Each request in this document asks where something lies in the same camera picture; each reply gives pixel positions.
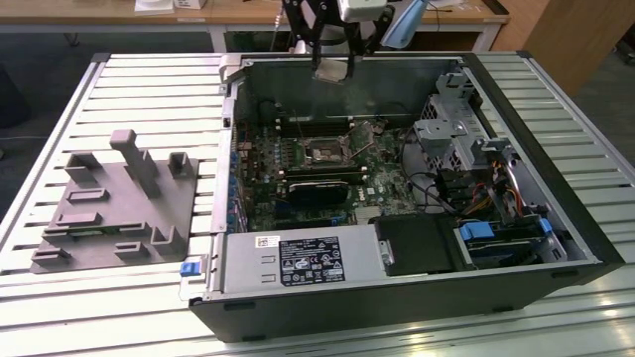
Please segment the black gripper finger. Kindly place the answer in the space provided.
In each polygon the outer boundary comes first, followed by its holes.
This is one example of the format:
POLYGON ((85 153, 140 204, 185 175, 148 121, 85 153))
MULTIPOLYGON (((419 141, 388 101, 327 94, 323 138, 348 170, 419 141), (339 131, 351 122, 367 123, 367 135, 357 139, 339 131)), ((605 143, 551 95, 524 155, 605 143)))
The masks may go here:
POLYGON ((389 25, 393 20, 395 7, 387 5, 381 11, 381 15, 373 20, 373 32, 369 37, 361 37, 361 25, 359 22, 347 23, 347 43, 348 43, 348 58, 347 58, 347 77, 353 76, 356 60, 365 55, 373 54, 380 48, 380 42, 389 25))
POLYGON ((293 34, 312 48, 312 71, 316 71, 321 60, 320 39, 327 19, 327 1, 283 0, 281 7, 293 34), (312 24, 304 15, 305 7, 313 14, 312 24))

